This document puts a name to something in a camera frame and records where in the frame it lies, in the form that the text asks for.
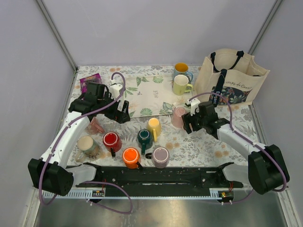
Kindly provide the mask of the pink faceted mug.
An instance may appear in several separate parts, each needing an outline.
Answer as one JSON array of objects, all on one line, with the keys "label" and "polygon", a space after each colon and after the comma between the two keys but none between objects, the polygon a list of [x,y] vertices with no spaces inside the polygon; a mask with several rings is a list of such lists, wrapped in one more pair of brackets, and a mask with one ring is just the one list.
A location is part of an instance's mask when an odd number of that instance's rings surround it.
[{"label": "pink faceted mug", "polygon": [[172,118],[171,118],[171,123],[174,127],[183,129],[184,123],[182,120],[182,116],[185,115],[187,112],[185,108],[183,107],[177,107],[175,108]]}]

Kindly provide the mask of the light green mug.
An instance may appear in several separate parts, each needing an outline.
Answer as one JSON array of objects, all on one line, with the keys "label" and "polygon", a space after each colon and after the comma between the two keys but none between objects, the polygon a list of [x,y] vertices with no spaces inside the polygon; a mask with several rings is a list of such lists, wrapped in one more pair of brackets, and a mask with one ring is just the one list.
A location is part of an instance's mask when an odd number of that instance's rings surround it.
[{"label": "light green mug", "polygon": [[189,79],[185,75],[177,75],[173,81],[173,92],[175,95],[182,95],[191,92],[193,85],[189,83]]}]

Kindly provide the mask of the blue floral mug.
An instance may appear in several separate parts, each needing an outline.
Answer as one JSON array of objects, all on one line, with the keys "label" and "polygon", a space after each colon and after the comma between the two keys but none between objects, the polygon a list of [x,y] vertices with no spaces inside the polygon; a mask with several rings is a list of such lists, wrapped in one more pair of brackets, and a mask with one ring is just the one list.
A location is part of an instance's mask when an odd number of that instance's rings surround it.
[{"label": "blue floral mug", "polygon": [[193,73],[189,71],[188,65],[183,62],[179,62],[174,66],[172,79],[174,80],[177,75],[187,76],[189,83],[192,83],[194,78]]}]

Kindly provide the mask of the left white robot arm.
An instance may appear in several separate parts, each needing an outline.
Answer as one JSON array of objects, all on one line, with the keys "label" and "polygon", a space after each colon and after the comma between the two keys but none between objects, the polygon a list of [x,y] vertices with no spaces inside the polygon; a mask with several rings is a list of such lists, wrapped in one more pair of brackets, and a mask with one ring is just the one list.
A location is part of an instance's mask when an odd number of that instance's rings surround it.
[{"label": "left white robot arm", "polygon": [[123,100],[125,84],[90,82],[86,93],[71,102],[69,112],[58,135],[39,159],[28,163],[29,173],[35,188],[60,196],[69,193],[72,187],[83,182],[91,186],[101,185],[103,176],[92,164],[67,167],[69,156],[85,128],[98,114],[118,123],[130,120],[128,101]]}]

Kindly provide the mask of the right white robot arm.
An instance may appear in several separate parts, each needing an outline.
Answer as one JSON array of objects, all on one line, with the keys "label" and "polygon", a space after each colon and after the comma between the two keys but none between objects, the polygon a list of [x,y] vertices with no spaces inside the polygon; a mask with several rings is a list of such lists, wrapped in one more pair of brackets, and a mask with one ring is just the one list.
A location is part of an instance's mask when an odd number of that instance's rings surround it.
[{"label": "right white robot arm", "polygon": [[187,101],[190,112],[182,116],[183,128],[190,134],[204,129],[207,134],[222,141],[240,153],[248,161],[247,166],[228,163],[221,165],[215,181],[220,187],[231,182],[249,184],[258,194],[279,191],[287,186],[290,176],[280,148],[254,142],[235,129],[231,122],[219,118],[212,102],[201,103],[198,99]]}]

